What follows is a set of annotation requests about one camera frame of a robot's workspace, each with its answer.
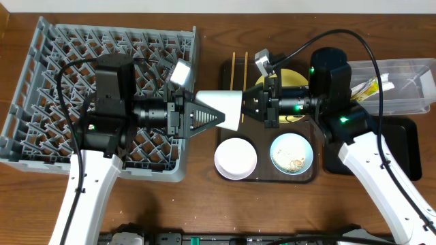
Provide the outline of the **white cup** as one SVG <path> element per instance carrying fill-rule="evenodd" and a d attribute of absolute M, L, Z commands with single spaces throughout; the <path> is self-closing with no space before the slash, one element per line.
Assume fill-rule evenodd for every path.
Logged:
<path fill-rule="evenodd" d="M 237 131 L 243 104 L 242 91 L 199 91 L 196 102 L 207 105 L 225 115 L 225 120 L 217 126 Z"/>

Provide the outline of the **wooden chopstick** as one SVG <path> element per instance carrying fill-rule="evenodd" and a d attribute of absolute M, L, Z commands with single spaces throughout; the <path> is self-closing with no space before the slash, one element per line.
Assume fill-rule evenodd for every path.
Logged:
<path fill-rule="evenodd" d="M 243 92 L 246 91 L 247 88 L 247 68 L 248 68 L 248 57 L 249 53 L 245 52 L 245 63 L 244 63 L 244 77 L 243 77 Z M 245 115 L 241 114 L 241 123 L 244 123 Z"/>
<path fill-rule="evenodd" d="M 233 89 L 234 89 L 234 71 L 235 71 L 235 64 L 236 64 L 236 52 L 233 51 L 233 53 L 232 53 L 231 76 L 230 76 L 230 90 L 231 90 L 231 91 L 233 91 Z"/>

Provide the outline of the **light blue bowl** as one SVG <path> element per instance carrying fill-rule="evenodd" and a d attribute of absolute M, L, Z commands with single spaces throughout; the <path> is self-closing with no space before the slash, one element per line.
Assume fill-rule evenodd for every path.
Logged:
<path fill-rule="evenodd" d="M 296 133 L 284 133 L 272 141 L 270 160 L 284 174 L 301 175 L 314 162 L 313 148 L 305 137 Z"/>

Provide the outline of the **food scraps rice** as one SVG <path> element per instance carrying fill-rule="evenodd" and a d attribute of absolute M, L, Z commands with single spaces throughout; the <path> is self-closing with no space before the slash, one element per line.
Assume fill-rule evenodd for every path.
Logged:
<path fill-rule="evenodd" d="M 277 167 L 284 172 L 296 173 L 305 166 L 305 151 L 302 148 L 278 148 L 272 154 Z"/>

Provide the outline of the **green snack wrapper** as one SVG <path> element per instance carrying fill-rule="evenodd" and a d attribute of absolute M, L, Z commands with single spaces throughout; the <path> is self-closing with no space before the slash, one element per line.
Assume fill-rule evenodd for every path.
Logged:
<path fill-rule="evenodd" d="M 361 87 L 356 89 L 356 92 L 352 95 L 352 99 L 356 101 L 364 101 L 370 96 L 378 93 L 379 84 L 377 78 L 371 78 L 365 82 Z"/>

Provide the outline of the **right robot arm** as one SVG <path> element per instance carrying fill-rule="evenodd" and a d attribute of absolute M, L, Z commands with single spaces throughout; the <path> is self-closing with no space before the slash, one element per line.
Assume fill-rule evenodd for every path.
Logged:
<path fill-rule="evenodd" d="M 281 59 L 255 55 L 264 83 L 243 93 L 243 114 L 279 127 L 282 116 L 309 115 L 325 145 L 357 177 L 388 224 L 396 244 L 434 244 L 435 211 L 392 156 L 381 126 L 355 100 L 344 51 L 320 48 L 311 55 L 308 86 L 283 88 Z"/>

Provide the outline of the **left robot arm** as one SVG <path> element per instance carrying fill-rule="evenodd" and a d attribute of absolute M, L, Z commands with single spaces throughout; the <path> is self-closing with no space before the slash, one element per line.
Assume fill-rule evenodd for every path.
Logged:
<path fill-rule="evenodd" d="M 147 71 L 147 58 L 105 54 L 91 61 L 97 64 L 95 91 L 77 122 L 59 99 L 74 154 L 51 244 L 97 243 L 108 198 L 139 129 L 189 139 L 225 120 L 181 88 L 160 98 L 137 96 L 135 68 Z"/>

